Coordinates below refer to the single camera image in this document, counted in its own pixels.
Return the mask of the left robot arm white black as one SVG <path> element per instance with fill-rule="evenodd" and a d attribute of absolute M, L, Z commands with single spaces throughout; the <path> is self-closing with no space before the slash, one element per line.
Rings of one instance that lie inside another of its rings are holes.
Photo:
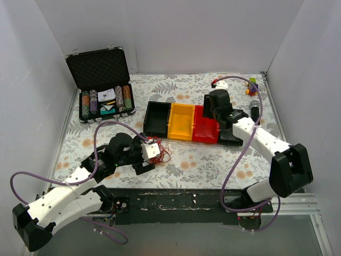
<path fill-rule="evenodd" d="M 155 166 L 149 161 L 159 154 L 159 145 L 153 139 L 116 134 L 51 191 L 34 202 L 15 206 L 12 210 L 15 230 L 27 249 L 35 252 L 58 230 L 89 213 L 127 212 L 129 199 L 114 196 L 102 185 L 102 180 L 121 166 L 131 166 L 137 175 L 151 171 Z"/>

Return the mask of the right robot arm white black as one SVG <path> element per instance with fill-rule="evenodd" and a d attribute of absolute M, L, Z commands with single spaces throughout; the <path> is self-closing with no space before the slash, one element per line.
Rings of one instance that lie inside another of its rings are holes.
<path fill-rule="evenodd" d="M 307 149 L 300 143 L 291 145 L 279 140 L 257 125 L 243 110 L 233 109 L 226 90 L 213 90 L 204 96 L 204 114 L 246 142 L 246 148 L 252 147 L 270 164 L 268 178 L 244 188 L 238 198 L 228 203 L 221 199 L 226 210 L 253 212 L 275 196 L 286 198 L 312 183 Z"/>

